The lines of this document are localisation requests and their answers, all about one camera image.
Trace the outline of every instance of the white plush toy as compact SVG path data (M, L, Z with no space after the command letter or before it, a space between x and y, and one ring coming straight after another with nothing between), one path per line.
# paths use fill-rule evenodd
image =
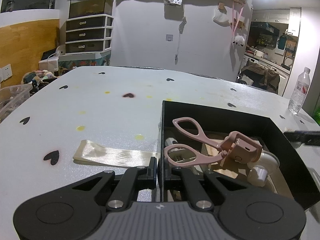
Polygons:
M237 35L233 41L234 44L236 45L241 45L242 47L244 46L245 44L245 39L243 36L241 35Z

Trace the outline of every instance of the pink lanyard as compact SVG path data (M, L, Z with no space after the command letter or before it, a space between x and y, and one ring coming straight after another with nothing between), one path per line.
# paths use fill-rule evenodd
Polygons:
M239 17L238 17L238 20L237 20L237 23L236 23L236 25L234 26L234 14L235 14L235 2L233 2L232 1L232 40L234 39L234 37L235 37L235 33L236 33L236 28L238 27L238 24L239 24L239 20L240 20L240 17L241 17L241 15L242 15L242 11L243 11L243 6L242 6L242 8L241 8L241 10L240 10L240 13L239 13Z

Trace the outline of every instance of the faucet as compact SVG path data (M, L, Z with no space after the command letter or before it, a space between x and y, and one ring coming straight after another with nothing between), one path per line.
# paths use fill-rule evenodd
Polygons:
M294 61L294 56L288 56L288 57L286 57L286 58L284 59L284 63L285 63L285 61L286 61L288 58L292 59L292 63L289 65L289 67L292 67L293 61Z

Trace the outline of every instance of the pink eyelash curler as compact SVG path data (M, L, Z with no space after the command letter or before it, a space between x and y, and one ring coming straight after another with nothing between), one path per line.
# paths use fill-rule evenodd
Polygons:
M185 121L189 121L197 127L198 129L197 135L189 133L186 130L184 130L182 127L180 127L179 122L185 122ZM204 134L199 123L191 117L177 118L172 120L172 123L180 133L188 136L191 139L194 139L196 141L205 143L213 148L216 148L219 151L219 154L217 156L206 156L185 144L173 144L173 145L167 146L164 148L164 156L167 157L169 163L171 163L174 166L188 167L193 165L216 163L221 161L227 156L231 157L236 161L239 161L240 163L256 162L260 158L262 146L259 143L256 143L254 140L250 139L249 137L237 131L233 131L229 133L229 135L225 137L225 139L222 142L218 143L212 139L209 139ZM189 162L184 162L184 163L176 162L172 160L168 155L168 152L175 148L187 149L193 152L196 158Z

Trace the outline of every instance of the beige satin ribbon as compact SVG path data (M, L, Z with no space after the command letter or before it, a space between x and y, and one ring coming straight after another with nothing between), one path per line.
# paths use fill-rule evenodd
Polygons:
M156 152L107 148L89 140L82 140L73 158L110 166L136 167L148 166L150 158L157 158L157 155Z

